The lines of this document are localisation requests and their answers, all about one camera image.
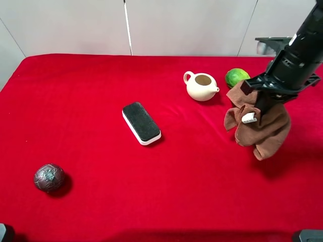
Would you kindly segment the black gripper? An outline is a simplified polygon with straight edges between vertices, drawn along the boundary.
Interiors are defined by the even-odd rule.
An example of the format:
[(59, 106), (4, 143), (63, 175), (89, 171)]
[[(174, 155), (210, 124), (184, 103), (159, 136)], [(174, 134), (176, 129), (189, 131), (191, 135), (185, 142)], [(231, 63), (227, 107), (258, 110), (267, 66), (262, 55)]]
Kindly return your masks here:
[(320, 65), (321, 62), (271, 61), (264, 73), (245, 80), (241, 90), (246, 95), (258, 91), (255, 108), (263, 116), (275, 105), (274, 100), (294, 99), (307, 87), (315, 86), (320, 81), (315, 74)]

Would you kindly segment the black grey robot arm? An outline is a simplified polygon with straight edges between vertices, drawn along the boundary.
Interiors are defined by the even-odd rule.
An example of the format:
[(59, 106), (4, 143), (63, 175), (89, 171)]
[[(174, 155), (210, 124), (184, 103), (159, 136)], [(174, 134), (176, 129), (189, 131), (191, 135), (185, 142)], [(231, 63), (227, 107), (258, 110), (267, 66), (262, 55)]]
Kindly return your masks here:
[(276, 56), (264, 73), (243, 81), (241, 90), (245, 95), (256, 92), (254, 107), (265, 114), (320, 81), (315, 71), (322, 64), (322, 1), (316, 1), (293, 37), (258, 37), (256, 41)]

